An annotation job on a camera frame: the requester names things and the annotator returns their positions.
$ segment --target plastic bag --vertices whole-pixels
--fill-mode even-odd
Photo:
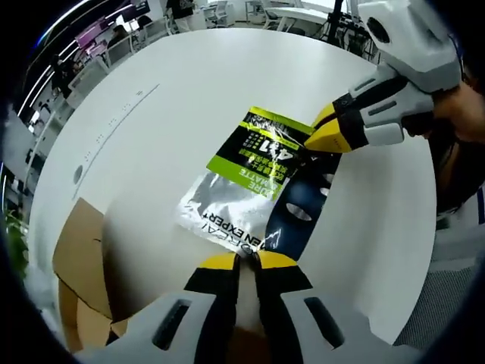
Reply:
[[[330,191],[340,155],[310,154],[313,129],[253,107],[177,207],[195,234],[241,253],[243,245],[297,260]]]

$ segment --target white chair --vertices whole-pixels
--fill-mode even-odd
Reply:
[[[261,13],[264,13],[263,5],[259,0],[246,0],[245,8],[246,8],[246,23],[248,24],[249,24],[249,15],[257,16]]]
[[[126,61],[134,53],[131,36],[127,36],[105,51],[106,64],[111,70]]]
[[[171,35],[172,32],[169,25],[169,20],[166,17],[152,21],[150,24],[146,24],[140,32],[140,39],[142,40],[143,45],[147,46],[164,36]]]
[[[270,0],[261,0],[263,4],[263,12],[266,15],[266,23],[264,23],[263,29],[269,29],[270,27],[275,27],[279,24],[281,18],[278,17],[275,13],[271,13],[270,11],[266,11],[267,8],[280,8],[284,6],[292,6],[290,4],[282,4],[282,3],[271,3]]]
[[[109,71],[101,57],[88,63],[69,83],[72,90],[66,102],[71,108],[78,108],[91,91],[108,75]]]
[[[91,60],[69,83],[69,88],[86,97],[108,75],[100,57]]]
[[[210,7],[207,11],[211,12],[209,15],[206,14],[204,10],[205,19],[211,21],[214,24],[214,28],[225,28],[227,27],[227,1],[217,2],[217,5]]]

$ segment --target yellow fingertip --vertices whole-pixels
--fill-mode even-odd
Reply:
[[[318,152],[347,153],[352,148],[340,132],[339,122],[333,119],[317,129],[305,142],[305,147]]]
[[[216,256],[211,256],[210,258],[207,258],[204,262],[202,262],[199,268],[223,269],[226,271],[230,271],[234,268],[235,259],[235,253],[218,254]]]
[[[261,268],[263,269],[285,268],[296,265],[296,262],[293,259],[284,254],[260,250],[258,255],[259,261],[261,262]]]
[[[316,127],[320,121],[322,121],[325,118],[328,118],[330,115],[334,113],[335,113],[335,108],[333,107],[333,103],[328,104],[320,111],[320,114],[318,114],[317,118],[315,119],[311,127]]]

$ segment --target black cable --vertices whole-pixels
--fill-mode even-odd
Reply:
[[[324,27],[326,27],[327,29],[324,30],[323,34],[321,35],[320,37],[320,40],[324,41],[324,37],[328,37],[328,30],[330,29],[330,27],[328,27],[328,21],[324,24]]]
[[[342,14],[342,3],[343,0],[335,0],[335,5],[333,6],[333,12],[329,14],[330,31],[328,33],[327,41],[334,46],[336,44],[336,31],[340,25],[340,15]]]
[[[342,34],[342,38],[341,38],[341,44],[340,44],[340,47],[345,49],[346,48],[346,35],[347,35],[347,32],[349,31],[349,28],[348,27],[345,27],[344,30],[341,31],[341,34]]]
[[[369,55],[368,61],[371,61],[371,57],[373,56],[372,55],[372,45],[373,44],[374,44],[374,42],[372,41],[372,38],[369,38],[365,41],[364,53],[367,53]]]
[[[316,36],[316,35],[318,34],[318,32],[319,32],[319,31],[321,31],[321,30],[322,30],[322,29],[325,27],[325,24],[326,24],[326,23],[327,23],[327,22],[325,22],[325,23],[321,24],[321,27],[320,27],[320,28],[318,28],[318,30],[317,30],[317,31],[316,31],[316,32],[315,32],[315,33],[314,33],[312,36],[309,36],[309,37],[310,37],[310,38],[313,38],[314,36]]]
[[[440,166],[438,167],[438,171],[441,171],[443,167],[448,163],[449,159],[452,157],[453,150],[455,149],[455,145],[458,142],[458,140],[453,140],[452,145],[449,147],[448,155],[446,158],[442,159],[440,161]]]
[[[458,57],[458,59],[460,61],[460,72],[462,74],[462,80],[463,80],[464,79],[464,75],[465,75],[465,70],[463,69],[463,60],[460,57],[460,53],[458,52],[458,46],[456,45],[455,40],[450,35],[448,35],[448,37],[452,40],[453,46],[455,47],[456,56]]]
[[[295,19],[295,21],[293,21],[293,24],[289,25],[288,27],[286,27],[286,30],[282,30],[282,31],[284,31],[285,33],[288,33],[288,30],[290,30],[295,26],[297,20],[298,19]]]

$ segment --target chair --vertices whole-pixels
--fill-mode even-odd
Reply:
[[[145,25],[140,32],[144,46],[151,44],[164,36],[171,35],[168,20],[164,17],[160,20],[154,20],[150,24]]]
[[[69,88],[85,98],[107,75],[108,69],[101,58],[96,57],[73,78]]]
[[[485,225],[436,232],[421,295],[394,345],[426,350],[460,307],[485,249]]]
[[[267,8],[279,8],[282,6],[291,6],[291,5],[281,4],[281,3],[271,4],[270,0],[261,0],[261,3],[263,4],[264,15],[266,15],[266,23],[264,23],[263,29],[270,29],[272,27],[276,29],[276,27],[280,22],[280,18],[275,13],[266,11]]]
[[[217,2],[217,5],[206,9],[212,14],[205,16],[205,19],[211,21],[214,24],[214,28],[225,28],[227,27],[227,1]]]
[[[245,8],[246,8],[246,23],[248,24],[249,24],[249,15],[256,16],[258,14],[264,13],[263,5],[259,0],[246,0]]]
[[[105,52],[106,64],[108,68],[116,68],[118,65],[126,61],[135,52],[131,43],[131,36],[127,36],[120,42],[107,49]]]
[[[272,3],[270,0],[261,0],[261,3],[263,4],[263,11],[264,14],[266,15],[266,23],[264,23],[263,29],[268,29],[268,30],[276,30],[278,28],[278,24],[281,20],[280,17],[278,17],[275,13],[272,13],[270,11],[267,11],[267,8],[281,8],[281,7],[294,7],[293,4],[282,4],[280,2],[275,2]],[[294,23],[286,28],[287,33],[291,34],[298,34],[299,36],[304,36],[305,31],[300,28],[295,28],[293,27]]]

